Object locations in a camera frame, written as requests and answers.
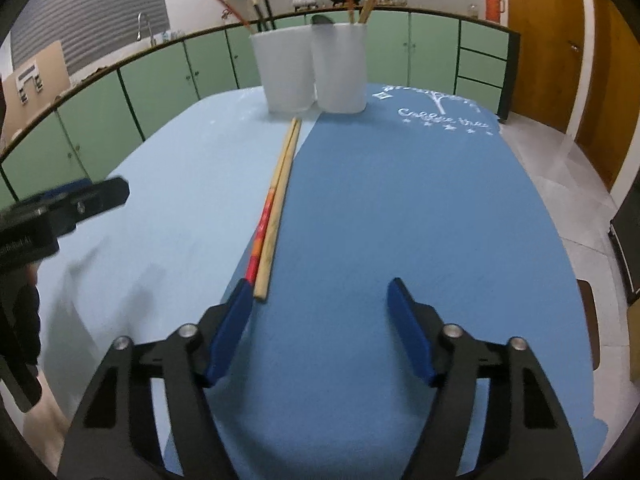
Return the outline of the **orange thermos flask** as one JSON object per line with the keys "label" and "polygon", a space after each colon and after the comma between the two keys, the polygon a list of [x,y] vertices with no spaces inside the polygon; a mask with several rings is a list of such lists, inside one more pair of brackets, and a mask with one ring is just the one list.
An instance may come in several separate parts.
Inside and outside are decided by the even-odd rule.
{"label": "orange thermos flask", "polygon": [[504,12],[506,12],[506,0],[485,0],[486,21],[500,24]]}

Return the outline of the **black chopstick in holder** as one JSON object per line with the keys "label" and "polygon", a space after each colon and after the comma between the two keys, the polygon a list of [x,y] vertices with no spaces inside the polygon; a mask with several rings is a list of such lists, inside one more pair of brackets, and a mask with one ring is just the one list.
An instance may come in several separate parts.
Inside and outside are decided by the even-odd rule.
{"label": "black chopstick in holder", "polygon": [[276,29],[276,22],[274,21],[269,0],[250,0],[250,5],[256,14],[260,32],[270,32],[270,30]]}

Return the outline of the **chrome sink faucet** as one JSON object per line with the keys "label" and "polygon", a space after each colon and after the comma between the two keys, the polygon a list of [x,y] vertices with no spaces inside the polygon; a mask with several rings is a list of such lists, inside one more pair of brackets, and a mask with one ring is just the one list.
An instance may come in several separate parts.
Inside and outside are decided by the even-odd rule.
{"label": "chrome sink faucet", "polygon": [[139,12],[137,15],[137,41],[141,41],[143,39],[143,32],[146,32],[150,46],[154,47],[156,45],[156,41],[152,32],[149,15],[145,12]]}

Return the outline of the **white utensil holder left cup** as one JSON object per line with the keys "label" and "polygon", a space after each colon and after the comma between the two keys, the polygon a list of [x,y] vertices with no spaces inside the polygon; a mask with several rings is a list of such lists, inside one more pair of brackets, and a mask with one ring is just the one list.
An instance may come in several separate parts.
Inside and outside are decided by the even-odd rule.
{"label": "white utensil holder left cup", "polygon": [[308,110],[316,98],[310,26],[258,32],[250,41],[270,112]]}

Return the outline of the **brown wooden door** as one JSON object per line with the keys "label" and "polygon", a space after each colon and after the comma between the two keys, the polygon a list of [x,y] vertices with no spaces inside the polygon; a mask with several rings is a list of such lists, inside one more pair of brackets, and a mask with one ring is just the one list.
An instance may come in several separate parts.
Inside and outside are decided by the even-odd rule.
{"label": "brown wooden door", "polygon": [[521,35],[512,110],[567,132],[582,70],[584,0],[508,3],[508,26]]}
{"label": "brown wooden door", "polygon": [[639,116],[639,43],[612,0],[593,0],[594,50],[577,144],[612,188]]}

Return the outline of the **brown wooden stool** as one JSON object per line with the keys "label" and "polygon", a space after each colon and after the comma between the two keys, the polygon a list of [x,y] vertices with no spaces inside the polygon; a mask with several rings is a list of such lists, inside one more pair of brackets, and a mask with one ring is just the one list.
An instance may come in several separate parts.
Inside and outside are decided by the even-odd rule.
{"label": "brown wooden stool", "polygon": [[600,333],[597,317],[596,302],[594,301],[592,287],[586,280],[577,280],[580,298],[584,306],[585,318],[591,351],[592,369],[597,370],[601,362]]}

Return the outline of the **green kitchen base cabinets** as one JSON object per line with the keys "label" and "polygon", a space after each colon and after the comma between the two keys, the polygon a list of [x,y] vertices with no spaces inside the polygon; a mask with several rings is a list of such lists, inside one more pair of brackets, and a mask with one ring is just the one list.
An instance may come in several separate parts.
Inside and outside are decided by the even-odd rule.
{"label": "green kitchen base cabinets", "polygon": [[[521,36],[424,10],[375,10],[367,22],[372,84],[452,93],[506,119]],[[101,180],[199,100],[260,84],[250,33],[205,29],[102,68],[55,99],[1,152],[1,205],[83,178]]]}

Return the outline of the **dark blue table mat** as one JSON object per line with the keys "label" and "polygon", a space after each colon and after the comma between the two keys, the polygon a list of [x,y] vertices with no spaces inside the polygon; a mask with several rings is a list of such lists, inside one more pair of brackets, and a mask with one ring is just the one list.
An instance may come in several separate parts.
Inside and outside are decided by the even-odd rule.
{"label": "dark blue table mat", "polygon": [[300,144],[268,300],[208,393],[241,478],[401,475],[434,392],[388,314],[394,278],[476,338],[525,338],[594,465],[608,430],[577,280],[496,116],[374,84]]}

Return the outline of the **grey window blind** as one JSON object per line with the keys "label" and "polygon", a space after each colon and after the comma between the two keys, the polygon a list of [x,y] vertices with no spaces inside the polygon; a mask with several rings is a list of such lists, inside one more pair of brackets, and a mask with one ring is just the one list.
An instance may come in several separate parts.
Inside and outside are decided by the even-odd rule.
{"label": "grey window blind", "polygon": [[152,32],[166,32],[165,0],[29,0],[10,32],[12,63],[22,65],[52,42],[62,42],[67,71],[85,66],[137,38],[137,15]]}

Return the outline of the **white utensil holder cup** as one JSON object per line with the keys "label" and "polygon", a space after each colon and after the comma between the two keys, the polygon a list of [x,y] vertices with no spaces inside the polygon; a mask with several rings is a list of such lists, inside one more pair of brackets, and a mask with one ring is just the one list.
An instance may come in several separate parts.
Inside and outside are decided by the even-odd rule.
{"label": "white utensil holder cup", "polygon": [[367,106],[367,26],[311,26],[317,102],[324,112],[358,114]]}
{"label": "white utensil holder cup", "polygon": [[250,41],[270,112],[308,110],[316,98],[310,26],[258,32]]}

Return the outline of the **black oven rack appliance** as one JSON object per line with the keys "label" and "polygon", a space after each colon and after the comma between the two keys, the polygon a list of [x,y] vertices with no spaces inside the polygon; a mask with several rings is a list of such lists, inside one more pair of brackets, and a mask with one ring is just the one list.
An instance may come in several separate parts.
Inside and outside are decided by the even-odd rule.
{"label": "black oven rack appliance", "polygon": [[628,304],[639,298],[639,188],[633,186],[622,206],[610,222],[610,237],[620,268],[626,290]]}

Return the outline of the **white utensil holder right cup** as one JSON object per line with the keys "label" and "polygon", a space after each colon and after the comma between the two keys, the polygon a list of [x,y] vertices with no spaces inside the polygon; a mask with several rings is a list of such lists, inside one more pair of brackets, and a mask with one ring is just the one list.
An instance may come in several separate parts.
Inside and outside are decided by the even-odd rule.
{"label": "white utensil holder right cup", "polygon": [[317,102],[324,112],[358,114],[367,106],[367,26],[311,26]]}

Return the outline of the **black spoon in holder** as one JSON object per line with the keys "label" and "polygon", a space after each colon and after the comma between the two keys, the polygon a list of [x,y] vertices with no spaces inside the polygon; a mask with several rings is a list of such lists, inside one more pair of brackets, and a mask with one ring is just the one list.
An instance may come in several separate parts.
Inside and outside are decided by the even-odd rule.
{"label": "black spoon in holder", "polygon": [[311,24],[316,25],[316,26],[320,26],[320,25],[333,26],[334,25],[334,21],[332,20],[332,18],[329,18],[326,15],[314,14],[311,17]]}

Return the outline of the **plain-ended bamboo chopstick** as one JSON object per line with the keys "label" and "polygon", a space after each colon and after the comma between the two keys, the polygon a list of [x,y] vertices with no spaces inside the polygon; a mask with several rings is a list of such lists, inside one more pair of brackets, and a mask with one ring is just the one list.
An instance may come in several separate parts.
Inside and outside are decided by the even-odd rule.
{"label": "plain-ended bamboo chopstick", "polygon": [[297,119],[298,123],[296,124],[292,140],[290,142],[290,145],[288,146],[288,150],[286,151],[276,196],[274,196],[272,211],[266,231],[266,237],[264,244],[262,245],[262,256],[260,257],[259,261],[256,281],[253,285],[254,298],[261,302],[264,302],[268,297],[273,258],[274,254],[276,253],[281,216],[284,207],[286,189],[288,188],[288,179],[290,178],[290,173],[293,166],[293,159],[297,148],[300,128],[302,128],[302,120],[300,118]]}

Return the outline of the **red-ended bamboo chopstick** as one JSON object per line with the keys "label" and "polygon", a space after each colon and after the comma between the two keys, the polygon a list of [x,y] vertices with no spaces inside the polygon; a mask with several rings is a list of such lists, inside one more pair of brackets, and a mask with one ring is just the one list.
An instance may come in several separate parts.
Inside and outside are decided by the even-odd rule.
{"label": "red-ended bamboo chopstick", "polygon": [[267,196],[265,198],[265,203],[264,206],[262,206],[262,213],[260,214],[258,225],[254,234],[252,250],[250,251],[250,260],[248,260],[248,265],[245,272],[245,279],[252,285],[254,285],[256,281],[259,261],[260,257],[262,256],[262,245],[265,241],[268,221],[272,211],[274,196],[276,196],[286,151],[288,150],[288,146],[290,145],[290,142],[292,140],[292,136],[297,123],[298,119],[293,118],[290,126],[288,127],[288,132],[286,133],[286,136],[284,138],[277,165],[276,168],[274,168],[272,174]]}

